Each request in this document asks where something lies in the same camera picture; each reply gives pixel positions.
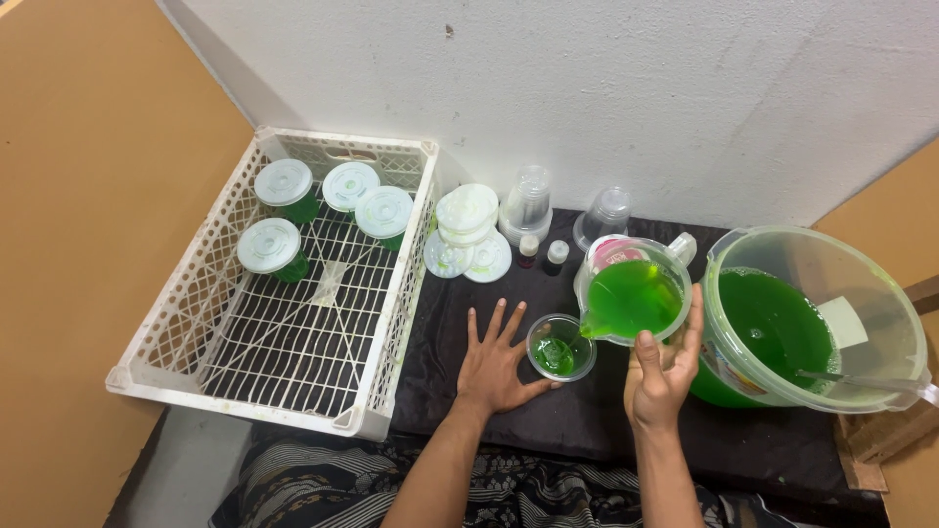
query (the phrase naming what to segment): measuring jug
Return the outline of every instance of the measuring jug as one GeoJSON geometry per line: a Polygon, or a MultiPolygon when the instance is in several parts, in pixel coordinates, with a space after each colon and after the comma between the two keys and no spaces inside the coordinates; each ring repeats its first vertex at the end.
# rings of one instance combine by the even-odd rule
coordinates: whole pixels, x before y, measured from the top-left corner
{"type": "Polygon", "coordinates": [[[669,246],[639,238],[599,240],[575,279],[580,333],[631,347],[640,330],[661,341],[685,321],[691,306],[686,269],[698,250],[682,233],[669,246]]]}
{"type": "Polygon", "coordinates": [[[701,399],[723,407],[902,411],[916,395],[794,374],[931,379],[926,337],[903,290],[872,260],[822,233],[735,229],[708,253],[701,286],[704,336],[691,384],[701,399]],[[788,301],[784,291],[792,293],[788,301]]]}

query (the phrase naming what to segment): label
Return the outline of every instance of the label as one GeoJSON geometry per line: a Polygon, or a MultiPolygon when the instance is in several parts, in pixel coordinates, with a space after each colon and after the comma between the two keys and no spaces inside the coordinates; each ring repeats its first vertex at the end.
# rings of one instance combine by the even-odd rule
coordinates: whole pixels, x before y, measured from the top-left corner
{"type": "Polygon", "coordinates": [[[763,396],[766,393],[760,386],[733,367],[724,354],[720,353],[713,339],[701,344],[701,356],[704,362],[714,370],[722,381],[747,396],[763,396]]]}

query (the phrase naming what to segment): black cloth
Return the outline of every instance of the black cloth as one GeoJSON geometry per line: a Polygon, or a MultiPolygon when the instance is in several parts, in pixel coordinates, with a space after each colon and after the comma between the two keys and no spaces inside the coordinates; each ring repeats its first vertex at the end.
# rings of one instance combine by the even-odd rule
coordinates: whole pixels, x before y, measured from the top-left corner
{"type": "MultiPolygon", "coordinates": [[[[427,443],[396,434],[372,443],[269,424],[252,433],[239,483],[210,528],[378,526],[427,443]]],[[[708,528],[793,526],[756,496],[695,491],[708,528]]],[[[640,526],[639,480],[625,468],[483,445],[463,519],[480,528],[640,526]]]]}
{"type": "MultiPolygon", "coordinates": [[[[394,430],[432,434],[450,409],[466,354],[470,307],[478,310],[485,325],[499,297],[505,297],[509,306],[527,302],[529,309],[515,342],[524,339],[529,327],[545,314],[579,316],[573,280],[583,253],[571,236],[578,214],[554,210],[551,232],[531,269],[513,264],[499,281],[484,285],[464,277],[443,280],[426,275],[395,394],[394,430]],[[571,253],[561,274],[551,277],[542,271],[541,262],[554,240],[566,241],[571,253]]],[[[683,231],[698,241],[698,253],[688,267],[691,279],[697,281],[704,273],[708,250],[727,229],[639,218],[629,224],[631,236],[666,244],[683,231]]],[[[628,350],[606,341],[598,345],[596,364],[587,377],[494,416],[483,441],[634,463],[632,433],[623,411],[628,350]]],[[[522,361],[518,376],[523,382],[538,379],[528,361],[522,361]]],[[[878,494],[847,488],[829,414],[806,408],[722,409],[689,395],[679,427],[688,466],[698,479],[800,501],[883,509],[878,494]]]]}

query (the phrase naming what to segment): jug handle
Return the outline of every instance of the jug handle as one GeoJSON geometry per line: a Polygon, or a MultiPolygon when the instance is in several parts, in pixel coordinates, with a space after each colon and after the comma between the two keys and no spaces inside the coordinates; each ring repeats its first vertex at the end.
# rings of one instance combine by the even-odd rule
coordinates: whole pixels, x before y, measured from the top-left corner
{"type": "Polygon", "coordinates": [[[742,239],[744,236],[748,235],[749,233],[750,233],[749,229],[738,227],[734,229],[733,231],[731,231],[730,233],[724,235],[723,237],[720,238],[719,241],[715,242],[715,244],[711,246],[711,250],[707,252],[707,259],[712,260],[712,261],[717,259],[717,256],[723,253],[723,251],[727,249],[728,247],[730,247],[731,244],[736,242],[738,239],[742,239]]]}
{"type": "Polygon", "coordinates": [[[669,244],[669,250],[686,268],[691,263],[691,259],[698,254],[698,241],[688,233],[678,235],[674,241],[669,244]]]}

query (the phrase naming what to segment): wooden board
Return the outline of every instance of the wooden board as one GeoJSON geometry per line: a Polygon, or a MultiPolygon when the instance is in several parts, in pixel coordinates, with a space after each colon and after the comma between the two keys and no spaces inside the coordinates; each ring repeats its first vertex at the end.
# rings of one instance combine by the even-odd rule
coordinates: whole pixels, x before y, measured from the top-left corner
{"type": "MultiPolygon", "coordinates": [[[[939,273],[939,141],[933,141],[820,220],[815,229],[845,241],[880,264],[902,287],[939,273]]],[[[939,355],[939,312],[921,317],[930,343],[933,380],[939,355]]],[[[936,525],[939,502],[936,431],[882,464],[894,528],[936,525]]]]}
{"type": "Polygon", "coordinates": [[[251,140],[156,4],[0,8],[4,526],[101,526],[162,406],[108,370],[251,140]]]}

